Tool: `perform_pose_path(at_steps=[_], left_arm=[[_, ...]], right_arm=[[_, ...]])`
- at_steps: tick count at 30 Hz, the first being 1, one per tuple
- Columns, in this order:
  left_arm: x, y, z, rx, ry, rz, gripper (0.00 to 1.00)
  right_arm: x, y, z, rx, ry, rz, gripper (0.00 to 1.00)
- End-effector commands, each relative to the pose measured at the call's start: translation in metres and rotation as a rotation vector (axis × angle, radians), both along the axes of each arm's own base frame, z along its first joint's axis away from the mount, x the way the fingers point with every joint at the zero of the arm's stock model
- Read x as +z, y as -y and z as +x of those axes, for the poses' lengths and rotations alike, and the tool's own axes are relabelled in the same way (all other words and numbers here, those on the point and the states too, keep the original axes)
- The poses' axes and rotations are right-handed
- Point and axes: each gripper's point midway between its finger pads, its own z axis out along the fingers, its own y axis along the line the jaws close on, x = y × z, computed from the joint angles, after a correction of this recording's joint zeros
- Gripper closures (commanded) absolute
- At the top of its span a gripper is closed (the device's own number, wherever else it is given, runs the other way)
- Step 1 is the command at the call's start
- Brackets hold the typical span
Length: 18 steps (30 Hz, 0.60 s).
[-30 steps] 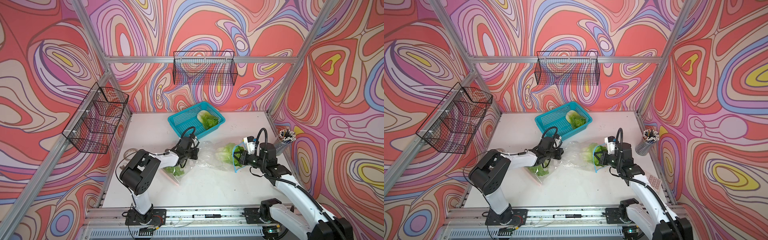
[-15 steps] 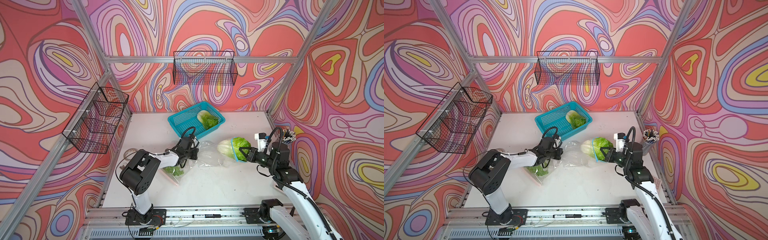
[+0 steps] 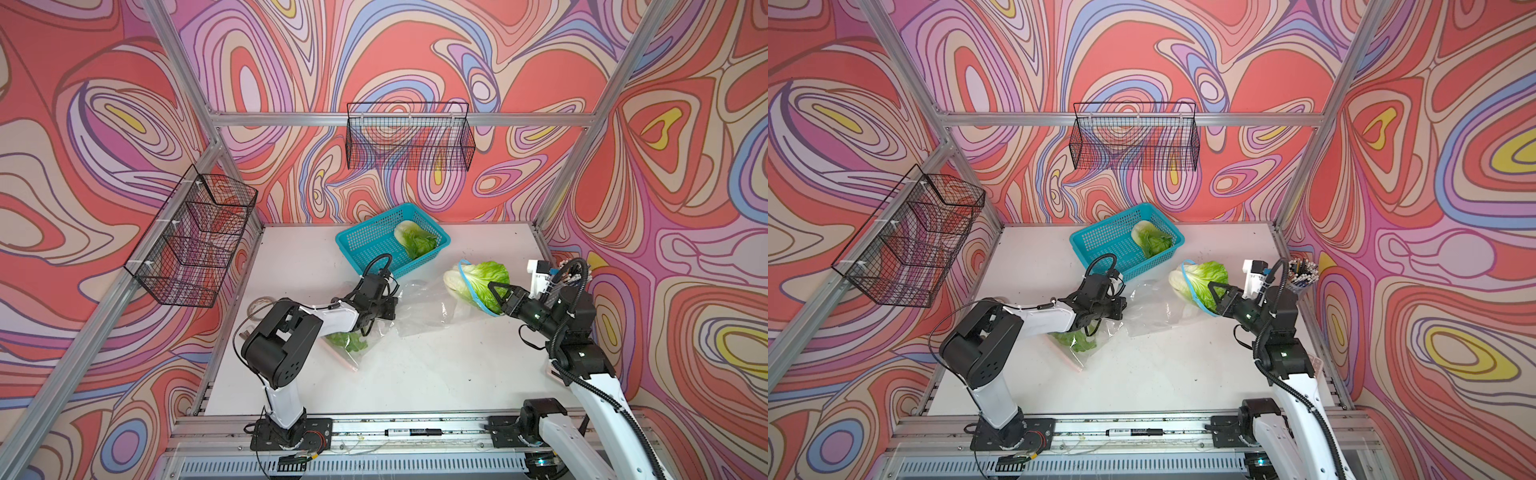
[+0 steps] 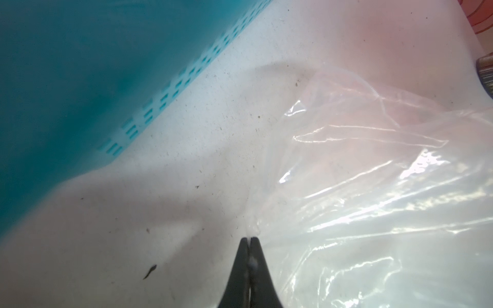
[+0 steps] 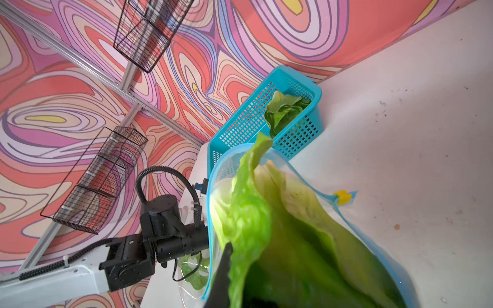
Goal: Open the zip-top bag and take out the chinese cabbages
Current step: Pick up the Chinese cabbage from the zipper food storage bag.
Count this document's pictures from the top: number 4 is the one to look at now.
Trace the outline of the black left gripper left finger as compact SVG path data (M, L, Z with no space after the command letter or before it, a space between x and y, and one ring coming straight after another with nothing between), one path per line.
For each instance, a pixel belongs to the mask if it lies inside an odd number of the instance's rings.
M246 308L250 302L249 240L240 240L231 273L218 308Z

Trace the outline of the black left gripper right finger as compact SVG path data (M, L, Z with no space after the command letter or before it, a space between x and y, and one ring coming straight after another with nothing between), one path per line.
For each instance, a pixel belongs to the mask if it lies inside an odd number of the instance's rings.
M283 308L273 285L260 240L250 238L249 245L250 307Z

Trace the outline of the zip bag with blue slider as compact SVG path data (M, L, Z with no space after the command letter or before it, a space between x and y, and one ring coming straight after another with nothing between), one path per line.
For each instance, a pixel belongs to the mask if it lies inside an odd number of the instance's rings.
M247 207L285 307L491 307L492 108L318 72Z

